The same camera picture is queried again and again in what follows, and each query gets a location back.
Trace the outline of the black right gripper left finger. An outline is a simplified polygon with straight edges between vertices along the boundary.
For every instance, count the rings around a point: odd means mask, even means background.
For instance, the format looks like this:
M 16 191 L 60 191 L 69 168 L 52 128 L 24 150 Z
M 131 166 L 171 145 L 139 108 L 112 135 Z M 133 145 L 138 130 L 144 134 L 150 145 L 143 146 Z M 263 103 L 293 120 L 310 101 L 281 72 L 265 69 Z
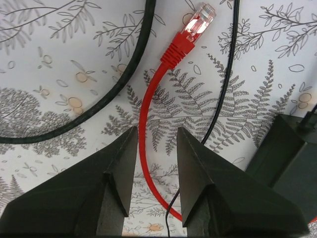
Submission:
M 138 132 L 110 145 L 9 202 L 3 238 L 119 238 L 128 217 Z

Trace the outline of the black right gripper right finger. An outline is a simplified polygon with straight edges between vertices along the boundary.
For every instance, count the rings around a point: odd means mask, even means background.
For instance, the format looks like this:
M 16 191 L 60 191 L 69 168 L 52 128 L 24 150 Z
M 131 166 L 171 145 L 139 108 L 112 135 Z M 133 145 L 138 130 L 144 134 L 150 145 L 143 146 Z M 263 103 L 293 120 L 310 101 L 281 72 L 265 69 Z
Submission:
M 190 238 L 300 238 L 309 233 L 297 205 L 177 132 L 182 225 Z

